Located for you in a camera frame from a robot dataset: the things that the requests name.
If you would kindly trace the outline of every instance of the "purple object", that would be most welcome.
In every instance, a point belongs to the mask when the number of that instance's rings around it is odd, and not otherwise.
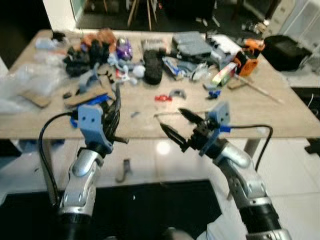
[[[119,38],[116,41],[116,55],[125,61],[132,59],[132,47],[127,38]]]

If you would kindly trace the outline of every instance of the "black floor mat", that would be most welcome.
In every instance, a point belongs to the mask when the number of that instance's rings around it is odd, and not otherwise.
[[[168,227],[196,238],[221,214],[208,180],[99,188],[91,239],[156,240]],[[43,240],[55,231],[45,192],[9,195],[0,216],[4,239]]]
[[[120,12],[116,15],[85,12],[79,19],[77,27],[79,29],[101,29],[111,28],[114,30],[149,31],[149,22],[146,5],[141,4],[138,8],[136,19],[132,21],[130,28],[127,27],[129,12],[126,11],[125,2],[120,2]],[[221,5],[213,10],[215,18],[219,21],[220,27],[212,19],[208,20],[208,27],[195,19],[176,18],[168,16],[165,9],[157,9],[157,24],[151,14],[152,31],[155,32],[185,32],[199,31],[205,33],[208,30],[217,30],[220,33],[228,34],[236,38],[260,38],[253,32],[242,31],[241,25],[246,22],[258,22],[257,17],[250,11],[242,8],[236,20],[231,20],[234,5]]]

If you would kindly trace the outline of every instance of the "black cable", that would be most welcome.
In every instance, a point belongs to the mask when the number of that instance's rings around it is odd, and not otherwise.
[[[43,136],[45,133],[46,128],[49,126],[50,123],[52,123],[55,119],[63,117],[63,116],[71,116],[73,113],[72,112],[64,112],[61,114],[58,114],[52,118],[50,118],[43,126],[43,128],[40,131],[39,134],[39,138],[38,138],[38,149],[39,149],[39,154],[40,154],[40,159],[43,162],[43,165],[45,166],[45,169],[49,175],[51,184],[52,184],[52,188],[53,188],[53,193],[54,193],[54,202],[52,203],[52,207],[57,207],[59,204],[59,197],[58,197],[58,187],[57,187],[57,183],[55,180],[55,176],[49,166],[49,163],[47,161],[45,152],[44,152],[44,148],[43,148]]]
[[[265,143],[264,143],[262,150],[260,152],[260,155],[258,157],[258,160],[256,161],[255,171],[257,172],[259,165],[260,165],[260,162],[261,162],[261,159],[262,159],[262,156],[268,146],[268,143],[272,137],[272,134],[274,133],[274,129],[272,128],[272,126],[267,125],[267,124],[253,124],[253,125],[241,125],[241,126],[229,126],[229,127],[232,129],[251,129],[251,128],[267,128],[267,129],[269,129],[268,137],[266,138]]]

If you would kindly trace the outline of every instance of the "white tile floor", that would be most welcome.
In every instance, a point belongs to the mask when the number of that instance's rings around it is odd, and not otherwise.
[[[246,143],[245,139],[230,141],[239,148]],[[259,173],[265,180],[281,223],[289,229],[292,239],[320,240],[320,158],[307,154],[304,150],[306,145],[306,139],[273,139],[262,159]],[[53,151],[54,174],[62,189],[67,183],[67,166],[74,160],[80,146],[83,146],[82,141],[66,141]],[[26,151],[16,159],[1,159],[0,203],[6,193],[45,190],[36,148],[29,144]],[[116,178],[122,174],[125,158],[130,158],[132,174],[123,183],[116,183]],[[98,187],[209,178],[226,218],[224,221],[231,223],[234,232],[239,234],[238,239],[245,239],[246,229],[235,203],[226,201],[227,181],[209,158],[199,157],[192,149],[183,154],[173,142],[162,139],[131,140],[128,145],[116,143],[113,154],[104,161]]]

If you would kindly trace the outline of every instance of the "red object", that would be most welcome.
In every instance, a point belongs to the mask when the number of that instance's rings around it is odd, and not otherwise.
[[[167,102],[167,101],[171,102],[172,97],[167,95],[160,95],[160,96],[155,96],[154,100],[157,102]]]

